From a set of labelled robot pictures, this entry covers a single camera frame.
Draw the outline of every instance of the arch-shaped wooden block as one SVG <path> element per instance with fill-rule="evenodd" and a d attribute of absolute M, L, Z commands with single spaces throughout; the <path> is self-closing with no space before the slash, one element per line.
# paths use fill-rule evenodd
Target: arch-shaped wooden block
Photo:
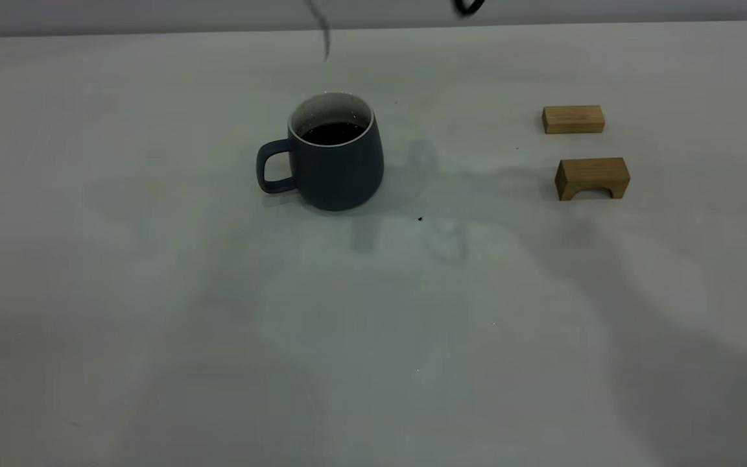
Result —
<path fill-rule="evenodd" d="M 561 201 L 572 199 L 582 189 L 604 188 L 613 198 L 622 198 L 630 183 L 628 166 L 621 157 L 562 160 L 555 175 Z"/>

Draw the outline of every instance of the wooden block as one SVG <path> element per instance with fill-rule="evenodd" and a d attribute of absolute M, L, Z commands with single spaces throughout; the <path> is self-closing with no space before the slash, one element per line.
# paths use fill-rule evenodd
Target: wooden block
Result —
<path fill-rule="evenodd" d="M 623 198 L 629 183 L 628 166 L 621 157 L 562 160 L 555 175 L 561 201 L 568 201 L 580 190 L 589 188 L 609 189 L 613 198 Z"/>
<path fill-rule="evenodd" d="M 543 107 L 543 130 L 555 133 L 601 133 L 604 112 L 601 106 Z"/>

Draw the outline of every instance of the mug handle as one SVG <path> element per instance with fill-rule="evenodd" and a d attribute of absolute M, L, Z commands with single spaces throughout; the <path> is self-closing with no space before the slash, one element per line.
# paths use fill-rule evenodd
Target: mug handle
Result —
<path fill-rule="evenodd" d="M 258 177 L 258 186 L 264 190 L 265 193 L 282 193 L 296 189 L 296 181 L 293 177 L 284 178 L 284 180 L 278 180 L 270 182 L 264 179 L 264 167 L 267 165 L 267 160 L 271 156 L 275 156 L 279 152 L 290 152 L 290 142 L 287 139 L 279 139 L 279 141 L 273 141 L 261 146 L 258 150 L 258 159 L 255 160 L 255 175 Z"/>

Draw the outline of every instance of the mug rim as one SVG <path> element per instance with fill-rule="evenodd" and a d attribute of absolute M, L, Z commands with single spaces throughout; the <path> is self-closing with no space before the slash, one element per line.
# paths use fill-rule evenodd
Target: mug rim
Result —
<path fill-rule="evenodd" d="M 300 109 L 300 107 L 303 106 L 303 104 L 308 103 L 310 100 L 313 100 L 317 97 L 325 97 L 326 95 L 350 95 L 350 97 L 353 97 L 355 99 L 359 99 L 361 103 L 365 105 L 365 107 L 368 107 L 368 112 L 371 114 L 371 119 L 368 121 L 368 126 L 365 128 L 365 131 L 362 131 L 362 134 L 351 139 L 350 141 L 345 141 L 343 143 L 340 143 L 338 145 L 317 145 L 315 143 L 311 143 L 309 141 L 306 141 L 301 136 L 299 136 L 299 133 L 297 133 L 295 130 L 293 130 L 293 115 L 296 115 L 296 112 Z M 358 141 L 365 135 L 367 135 L 368 131 L 370 131 L 371 127 L 374 126 L 374 121 L 376 121 L 376 115 L 374 115 L 374 109 L 373 107 L 368 104 L 368 101 L 364 100 L 363 98 L 359 97 L 356 94 L 353 94 L 353 92 L 344 92 L 344 91 L 325 91 L 321 94 L 314 94 L 308 97 L 307 99 L 303 100 L 299 103 L 298 106 L 296 106 L 296 109 L 293 109 L 293 112 L 290 113 L 290 116 L 287 118 L 287 130 L 290 131 L 290 134 L 293 136 L 296 136 L 296 139 L 298 141 L 301 141 L 303 144 L 314 146 L 317 148 L 338 148 L 340 146 L 349 145 L 350 143 L 353 143 L 355 141 Z"/>

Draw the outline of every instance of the table surface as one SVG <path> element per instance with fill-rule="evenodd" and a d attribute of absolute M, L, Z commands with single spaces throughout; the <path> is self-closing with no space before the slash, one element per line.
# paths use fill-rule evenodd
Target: table surface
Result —
<path fill-rule="evenodd" d="M 747 23 L 338 30 L 322 59 L 0 38 L 0 465 L 747 465 Z M 255 182 L 321 91 L 380 122 L 349 212 Z M 604 133 L 545 135 L 570 104 Z M 625 198 L 558 201 L 590 157 Z"/>

